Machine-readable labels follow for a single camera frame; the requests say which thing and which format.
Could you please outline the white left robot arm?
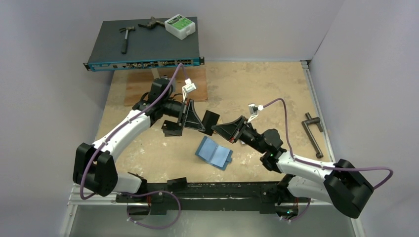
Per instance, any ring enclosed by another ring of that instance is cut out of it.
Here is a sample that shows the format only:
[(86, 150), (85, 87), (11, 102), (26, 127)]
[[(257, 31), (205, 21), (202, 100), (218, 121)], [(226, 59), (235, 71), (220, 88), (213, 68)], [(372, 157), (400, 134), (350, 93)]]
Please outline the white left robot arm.
[(166, 136), (181, 136), (189, 128), (205, 132), (204, 123), (197, 115), (194, 101), (175, 101), (173, 79), (157, 78), (151, 89), (141, 98), (128, 115), (110, 132), (92, 144), (81, 143), (76, 149), (73, 182), (94, 195), (102, 197), (112, 192), (128, 193), (135, 202), (147, 197), (146, 179), (133, 173), (119, 174), (116, 160), (141, 133), (151, 128), (156, 121), (167, 115), (177, 118), (176, 122), (165, 121)]

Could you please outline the black credit card stack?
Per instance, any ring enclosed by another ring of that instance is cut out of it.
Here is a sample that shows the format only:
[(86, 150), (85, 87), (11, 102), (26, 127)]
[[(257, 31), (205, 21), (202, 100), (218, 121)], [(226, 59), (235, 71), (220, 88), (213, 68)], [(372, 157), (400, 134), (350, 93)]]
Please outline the black credit card stack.
[(179, 123), (165, 120), (162, 125), (165, 137), (182, 136), (183, 126)]

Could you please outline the blue leather card holder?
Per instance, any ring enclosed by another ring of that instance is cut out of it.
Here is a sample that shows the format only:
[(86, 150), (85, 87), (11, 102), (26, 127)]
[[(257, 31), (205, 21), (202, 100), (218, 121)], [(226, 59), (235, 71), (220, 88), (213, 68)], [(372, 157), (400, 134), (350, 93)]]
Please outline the blue leather card holder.
[(195, 155), (201, 160), (221, 170), (225, 170), (232, 162), (232, 154), (231, 149), (217, 144), (207, 136), (203, 137), (195, 151)]

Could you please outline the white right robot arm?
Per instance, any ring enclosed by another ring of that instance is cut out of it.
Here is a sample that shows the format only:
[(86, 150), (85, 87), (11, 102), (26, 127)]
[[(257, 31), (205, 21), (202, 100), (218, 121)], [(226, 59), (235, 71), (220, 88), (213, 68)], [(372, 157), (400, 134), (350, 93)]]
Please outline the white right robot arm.
[(244, 116), (211, 128), (230, 143), (242, 141), (252, 147), (262, 154), (260, 161), (267, 170), (284, 175), (277, 184), (278, 202), (293, 197), (317, 199), (356, 219), (374, 192), (370, 182), (349, 161), (320, 162), (293, 155), (282, 147), (278, 130), (258, 133)]

